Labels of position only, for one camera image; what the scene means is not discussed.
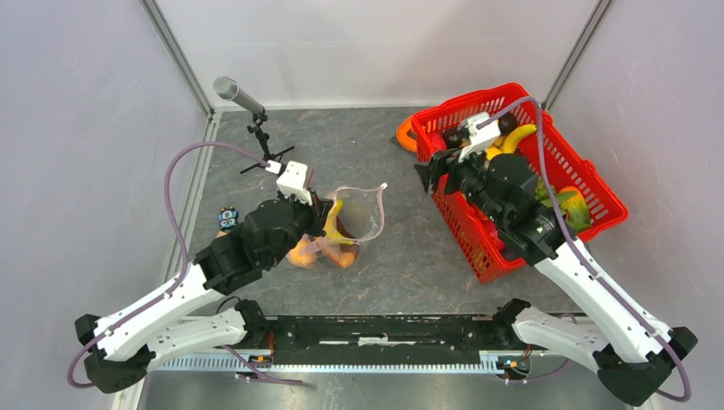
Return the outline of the yellow banana bunch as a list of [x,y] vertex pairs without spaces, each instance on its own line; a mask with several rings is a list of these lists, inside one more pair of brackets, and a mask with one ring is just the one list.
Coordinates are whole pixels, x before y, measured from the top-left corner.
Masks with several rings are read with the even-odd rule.
[[339,230],[340,222],[339,222],[339,214],[342,210],[343,206],[343,200],[335,199],[334,204],[329,211],[326,221],[324,223],[324,232],[325,235],[323,236],[323,240],[330,245],[354,245],[356,244],[356,240],[354,238],[350,238],[346,236],[345,234],[341,233]]

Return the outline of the orange fruit with leaf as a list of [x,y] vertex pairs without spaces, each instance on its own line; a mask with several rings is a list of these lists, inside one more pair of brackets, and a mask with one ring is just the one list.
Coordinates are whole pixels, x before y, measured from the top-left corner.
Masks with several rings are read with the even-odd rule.
[[313,269],[317,265],[320,252],[317,238],[305,235],[295,247],[287,253],[286,258],[296,267]]

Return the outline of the clear zip top bag pink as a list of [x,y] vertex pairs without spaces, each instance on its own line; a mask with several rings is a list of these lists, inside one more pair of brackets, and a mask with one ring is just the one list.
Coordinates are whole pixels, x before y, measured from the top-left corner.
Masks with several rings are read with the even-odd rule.
[[[356,237],[356,242],[360,245],[360,252],[363,245],[376,239],[382,233],[385,225],[383,193],[387,188],[386,182],[371,189],[341,186],[326,196],[333,201],[335,199],[343,200],[339,219]],[[316,266],[340,268],[335,266],[322,252],[319,253]]]

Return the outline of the papaya slice orange brown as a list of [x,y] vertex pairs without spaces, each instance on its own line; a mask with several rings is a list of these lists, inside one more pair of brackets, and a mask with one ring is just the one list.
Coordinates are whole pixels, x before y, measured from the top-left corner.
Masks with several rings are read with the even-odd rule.
[[[347,230],[347,228],[344,226],[340,219],[339,222],[340,232],[356,240],[356,237],[354,237]],[[322,254],[327,257],[335,266],[342,269],[350,267],[359,256],[360,245],[357,242],[354,245],[330,245],[323,240],[323,237],[319,237],[317,241]]]

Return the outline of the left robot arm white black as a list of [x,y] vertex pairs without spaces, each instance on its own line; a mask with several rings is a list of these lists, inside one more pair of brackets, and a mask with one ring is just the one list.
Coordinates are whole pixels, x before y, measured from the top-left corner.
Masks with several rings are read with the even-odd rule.
[[256,301],[241,300],[208,319],[178,320],[261,279],[305,235],[324,235],[333,207],[333,200],[317,195],[311,203],[282,196],[264,201],[142,299],[106,317],[77,318],[75,331],[84,346],[77,358],[84,362],[85,387],[115,393],[160,364],[199,349],[261,346],[269,325]]

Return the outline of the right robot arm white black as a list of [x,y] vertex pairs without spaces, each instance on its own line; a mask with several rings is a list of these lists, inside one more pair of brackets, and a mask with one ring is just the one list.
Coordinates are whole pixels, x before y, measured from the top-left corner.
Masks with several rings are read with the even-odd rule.
[[589,254],[559,210],[538,201],[538,175],[520,155],[492,160],[438,151],[415,166],[428,193],[460,194],[491,220],[505,251],[542,273],[590,319],[578,325],[514,299],[493,318],[493,338],[560,354],[598,377],[617,399],[639,407],[660,394],[697,344],[685,327],[670,327],[641,307]]

